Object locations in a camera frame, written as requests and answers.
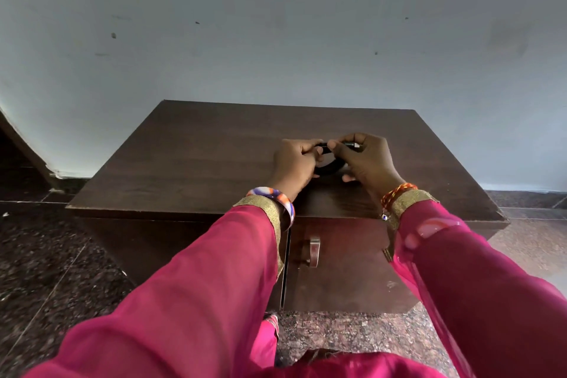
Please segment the person's right hand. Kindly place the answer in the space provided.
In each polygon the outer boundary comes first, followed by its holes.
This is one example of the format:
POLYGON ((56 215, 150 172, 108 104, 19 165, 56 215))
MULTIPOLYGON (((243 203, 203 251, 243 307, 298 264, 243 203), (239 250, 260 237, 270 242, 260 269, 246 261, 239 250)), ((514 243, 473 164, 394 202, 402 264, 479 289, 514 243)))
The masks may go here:
POLYGON ((347 164, 349 172, 343 175, 343 181, 361 183, 377 206, 381 205, 382 197, 405 183, 394 167, 385 138, 356 132, 334 140, 359 144, 355 159, 347 164))

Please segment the person's right forearm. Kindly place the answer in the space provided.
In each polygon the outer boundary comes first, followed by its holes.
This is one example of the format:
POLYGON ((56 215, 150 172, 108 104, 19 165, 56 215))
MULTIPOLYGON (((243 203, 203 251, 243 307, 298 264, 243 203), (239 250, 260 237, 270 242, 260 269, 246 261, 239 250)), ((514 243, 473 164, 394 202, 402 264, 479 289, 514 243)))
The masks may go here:
POLYGON ((567 378, 567 298, 426 191, 382 197, 384 254, 427 310, 462 378, 567 378))

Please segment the person's left forearm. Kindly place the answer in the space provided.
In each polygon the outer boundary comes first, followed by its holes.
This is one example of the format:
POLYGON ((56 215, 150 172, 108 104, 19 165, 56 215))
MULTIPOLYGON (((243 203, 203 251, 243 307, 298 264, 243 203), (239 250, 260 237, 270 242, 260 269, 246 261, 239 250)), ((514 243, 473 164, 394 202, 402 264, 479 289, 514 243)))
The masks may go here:
POLYGON ((279 229, 244 197, 24 378, 243 378, 282 270, 279 229))

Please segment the pink garment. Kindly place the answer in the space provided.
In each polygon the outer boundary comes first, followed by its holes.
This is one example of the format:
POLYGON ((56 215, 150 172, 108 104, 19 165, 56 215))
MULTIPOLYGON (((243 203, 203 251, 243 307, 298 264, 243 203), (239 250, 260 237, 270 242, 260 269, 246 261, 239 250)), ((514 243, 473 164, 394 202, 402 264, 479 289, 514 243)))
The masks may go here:
POLYGON ((394 353, 348 353, 327 348, 307 350, 288 367, 276 367, 277 315, 265 315, 243 378, 447 378, 437 370, 394 353))

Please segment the black ring-shaped band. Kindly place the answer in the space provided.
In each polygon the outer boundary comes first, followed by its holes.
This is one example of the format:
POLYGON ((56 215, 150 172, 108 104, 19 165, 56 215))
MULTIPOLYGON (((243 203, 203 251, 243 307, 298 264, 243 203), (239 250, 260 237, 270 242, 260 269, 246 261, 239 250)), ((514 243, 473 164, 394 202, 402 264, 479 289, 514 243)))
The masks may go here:
MULTIPOLYGON (((349 141, 344 141, 343 144, 347 146, 349 149, 358 152, 359 144, 349 141)), ((328 154, 332 152, 329 149, 327 143, 318 143, 316 146, 322 148, 322 154, 328 154)), ((345 165, 346 162, 343 159, 336 157, 333 161, 329 162, 328 164, 322 167, 315 167, 314 175, 317 175, 319 177, 332 175, 340 171, 345 165)))

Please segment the person's left hand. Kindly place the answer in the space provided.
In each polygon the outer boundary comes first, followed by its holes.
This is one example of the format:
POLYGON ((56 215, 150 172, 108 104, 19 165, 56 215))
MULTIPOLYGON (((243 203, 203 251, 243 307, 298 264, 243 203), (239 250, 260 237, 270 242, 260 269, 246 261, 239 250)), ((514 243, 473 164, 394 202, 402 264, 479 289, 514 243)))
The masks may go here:
POLYGON ((265 184, 282 191, 292 202, 313 178, 319 177, 314 175, 314 168, 323 159, 322 155, 301 154, 301 141, 282 140, 274 154, 272 174, 265 184))

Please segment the dark wooden frame plank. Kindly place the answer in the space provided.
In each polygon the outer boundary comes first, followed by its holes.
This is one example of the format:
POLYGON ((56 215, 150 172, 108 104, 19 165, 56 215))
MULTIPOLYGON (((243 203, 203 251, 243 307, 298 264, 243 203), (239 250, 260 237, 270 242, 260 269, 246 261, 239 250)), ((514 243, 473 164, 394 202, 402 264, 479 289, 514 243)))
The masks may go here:
POLYGON ((0 130, 6 134, 10 141, 18 148, 18 150, 29 160, 39 174, 48 182, 55 191, 65 193, 65 188, 61 181, 52 173, 45 161, 28 145, 21 135, 14 129, 10 121, 6 118, 4 112, 0 108, 0 130))

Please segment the dark brown wooden cabinet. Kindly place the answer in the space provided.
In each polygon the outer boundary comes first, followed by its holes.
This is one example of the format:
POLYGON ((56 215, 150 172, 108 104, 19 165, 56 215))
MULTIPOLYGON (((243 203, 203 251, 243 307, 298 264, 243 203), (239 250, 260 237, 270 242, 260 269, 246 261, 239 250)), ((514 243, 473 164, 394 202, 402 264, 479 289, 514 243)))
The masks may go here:
MULTIPOLYGON (((415 110, 163 101, 67 206, 134 283, 146 281, 251 188, 267 181, 281 139, 387 139, 403 179, 490 239, 509 221, 415 110)), ((387 263, 386 223, 339 173, 314 179, 282 233, 285 267, 268 310, 405 313, 417 299, 387 263), (316 268, 304 262, 321 240, 316 268)))

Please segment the multicolour striped bangle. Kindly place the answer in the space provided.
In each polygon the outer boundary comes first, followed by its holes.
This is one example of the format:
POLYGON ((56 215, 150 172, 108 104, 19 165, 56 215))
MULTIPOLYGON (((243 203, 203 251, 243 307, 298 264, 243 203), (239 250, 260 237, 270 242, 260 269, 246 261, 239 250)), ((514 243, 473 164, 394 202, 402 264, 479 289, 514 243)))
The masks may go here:
POLYGON ((294 223, 295 209, 291 199, 276 188, 253 188, 247 192, 245 203, 261 208, 272 222, 274 230, 276 223, 281 227, 280 231, 287 231, 294 223))

